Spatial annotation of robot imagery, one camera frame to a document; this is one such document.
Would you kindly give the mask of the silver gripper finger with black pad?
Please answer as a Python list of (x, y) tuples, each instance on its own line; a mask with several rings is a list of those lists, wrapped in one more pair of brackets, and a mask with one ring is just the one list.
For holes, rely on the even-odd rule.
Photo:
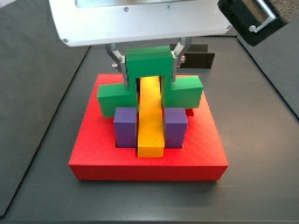
[(172, 81), (175, 81), (176, 70), (183, 63), (183, 56), (191, 47), (192, 39), (188, 37), (180, 38), (175, 48), (172, 49)]

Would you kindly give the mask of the silver gripper body plate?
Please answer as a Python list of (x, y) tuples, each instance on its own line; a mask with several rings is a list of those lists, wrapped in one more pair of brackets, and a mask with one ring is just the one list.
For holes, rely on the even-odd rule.
[(49, 0), (60, 40), (93, 46), (219, 35), (229, 30), (217, 0)]

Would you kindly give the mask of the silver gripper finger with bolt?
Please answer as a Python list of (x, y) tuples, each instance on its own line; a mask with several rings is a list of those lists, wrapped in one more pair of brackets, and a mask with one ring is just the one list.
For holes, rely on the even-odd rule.
[(107, 44), (105, 51), (107, 51), (109, 58), (113, 60), (112, 67), (123, 74), (124, 85), (128, 86), (125, 56), (117, 50), (116, 44)]

